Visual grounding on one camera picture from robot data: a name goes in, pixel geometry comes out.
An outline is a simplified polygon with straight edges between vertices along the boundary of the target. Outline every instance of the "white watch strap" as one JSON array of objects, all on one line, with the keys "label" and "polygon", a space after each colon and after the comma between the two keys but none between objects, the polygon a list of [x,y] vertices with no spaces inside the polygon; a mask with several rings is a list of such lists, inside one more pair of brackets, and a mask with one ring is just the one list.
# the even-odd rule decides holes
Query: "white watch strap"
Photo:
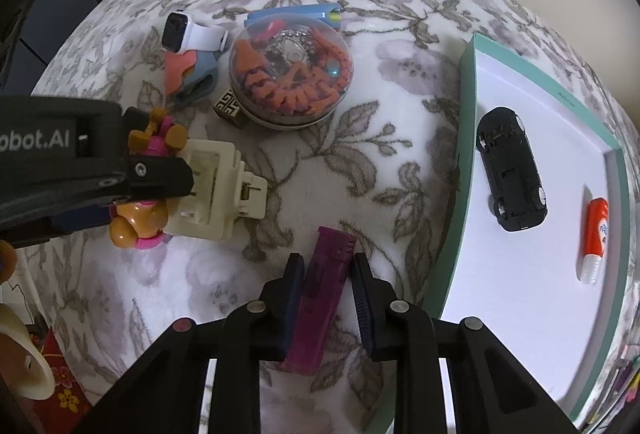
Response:
[{"label": "white watch strap", "polygon": [[228,35],[222,26],[201,26],[193,21],[187,42],[182,46],[196,51],[224,51]]}]

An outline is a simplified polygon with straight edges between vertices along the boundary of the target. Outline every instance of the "brown toy figure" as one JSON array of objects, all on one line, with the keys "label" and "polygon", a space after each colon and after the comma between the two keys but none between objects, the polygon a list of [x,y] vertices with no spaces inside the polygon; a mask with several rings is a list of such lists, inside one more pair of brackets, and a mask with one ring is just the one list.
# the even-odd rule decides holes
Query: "brown toy figure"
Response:
[{"label": "brown toy figure", "polygon": [[[154,107],[144,131],[132,130],[127,145],[142,156],[175,156],[187,145],[189,133],[174,124],[162,107]],[[119,248],[147,250],[160,244],[169,220],[166,202],[142,201],[115,205],[109,225],[111,242]]]},{"label": "brown toy figure", "polygon": [[116,206],[116,213],[109,225],[109,236],[119,248],[133,248],[143,239],[155,238],[169,220],[164,201],[124,203]]}]

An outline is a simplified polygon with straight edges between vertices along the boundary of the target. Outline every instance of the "red fabric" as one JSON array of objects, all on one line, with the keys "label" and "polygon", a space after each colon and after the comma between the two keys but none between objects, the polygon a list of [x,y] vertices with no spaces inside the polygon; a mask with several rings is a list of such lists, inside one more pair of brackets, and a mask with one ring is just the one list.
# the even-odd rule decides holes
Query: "red fabric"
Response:
[{"label": "red fabric", "polygon": [[47,434],[69,434],[91,405],[69,371],[52,330],[44,339],[42,356],[53,371],[56,390],[47,400],[35,401],[33,410]]}]

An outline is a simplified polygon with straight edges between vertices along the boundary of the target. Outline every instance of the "black toy car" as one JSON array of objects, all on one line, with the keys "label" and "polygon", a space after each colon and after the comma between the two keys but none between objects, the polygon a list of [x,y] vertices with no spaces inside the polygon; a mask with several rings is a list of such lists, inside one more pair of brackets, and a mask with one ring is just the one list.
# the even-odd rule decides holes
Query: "black toy car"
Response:
[{"label": "black toy car", "polygon": [[478,125],[482,155],[494,197],[494,214],[508,232],[538,226],[546,217],[546,196],[520,117],[495,107]]}]

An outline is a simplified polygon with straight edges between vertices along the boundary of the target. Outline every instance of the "dark cabinet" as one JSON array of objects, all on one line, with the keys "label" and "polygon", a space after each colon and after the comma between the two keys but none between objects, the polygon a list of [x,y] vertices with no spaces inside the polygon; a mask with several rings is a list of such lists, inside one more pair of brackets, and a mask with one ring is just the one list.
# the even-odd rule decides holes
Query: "dark cabinet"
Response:
[{"label": "dark cabinet", "polygon": [[2,94],[30,94],[60,46],[96,5],[96,0],[34,0]]}]

